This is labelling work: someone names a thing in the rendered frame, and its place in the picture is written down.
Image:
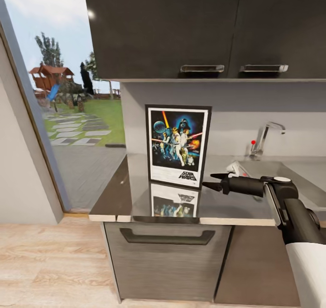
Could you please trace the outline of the poster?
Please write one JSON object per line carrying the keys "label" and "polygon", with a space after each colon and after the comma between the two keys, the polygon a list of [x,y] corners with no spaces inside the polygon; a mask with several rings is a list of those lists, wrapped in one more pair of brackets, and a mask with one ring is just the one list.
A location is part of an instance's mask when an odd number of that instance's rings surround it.
{"label": "poster", "polygon": [[212,106],[145,104],[148,180],[202,190]]}

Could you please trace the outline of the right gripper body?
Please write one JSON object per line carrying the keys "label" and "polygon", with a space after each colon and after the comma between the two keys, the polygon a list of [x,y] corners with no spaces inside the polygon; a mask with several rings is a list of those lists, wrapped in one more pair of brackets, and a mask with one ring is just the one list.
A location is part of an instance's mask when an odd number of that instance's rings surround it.
{"label": "right gripper body", "polygon": [[251,178],[244,176],[228,177],[227,175],[223,180],[223,194],[228,195],[230,191],[241,194],[249,194],[249,179]]}

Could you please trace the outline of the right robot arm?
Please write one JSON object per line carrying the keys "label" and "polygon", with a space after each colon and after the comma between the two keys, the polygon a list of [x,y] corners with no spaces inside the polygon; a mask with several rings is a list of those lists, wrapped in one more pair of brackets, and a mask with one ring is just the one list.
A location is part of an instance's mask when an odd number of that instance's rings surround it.
{"label": "right robot arm", "polygon": [[233,161],[228,173],[210,174],[221,180],[202,185],[228,195],[230,191],[259,196],[264,194],[279,230],[282,230],[294,274],[301,308],[326,308],[326,238],[320,232],[316,214],[298,199],[291,179],[239,176],[239,164]]}

